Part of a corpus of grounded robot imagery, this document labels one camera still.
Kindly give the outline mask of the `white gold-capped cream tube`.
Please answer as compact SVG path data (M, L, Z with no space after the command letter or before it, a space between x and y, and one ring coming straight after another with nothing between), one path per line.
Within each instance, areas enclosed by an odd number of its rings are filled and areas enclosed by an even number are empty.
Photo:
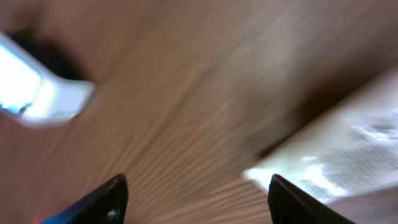
M278 174L323 203L397 185L397 69L369 82L243 177L268 192Z

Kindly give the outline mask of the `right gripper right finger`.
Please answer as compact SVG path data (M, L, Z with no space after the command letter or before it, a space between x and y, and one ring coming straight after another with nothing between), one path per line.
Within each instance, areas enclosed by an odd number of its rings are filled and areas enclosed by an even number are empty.
M278 174L271 178L267 203L273 224L354 224Z

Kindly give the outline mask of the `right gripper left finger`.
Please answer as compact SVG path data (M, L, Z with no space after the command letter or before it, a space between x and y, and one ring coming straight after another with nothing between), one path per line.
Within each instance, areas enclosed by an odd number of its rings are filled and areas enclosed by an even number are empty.
M123 224L129 200L124 174L115 175L43 224Z

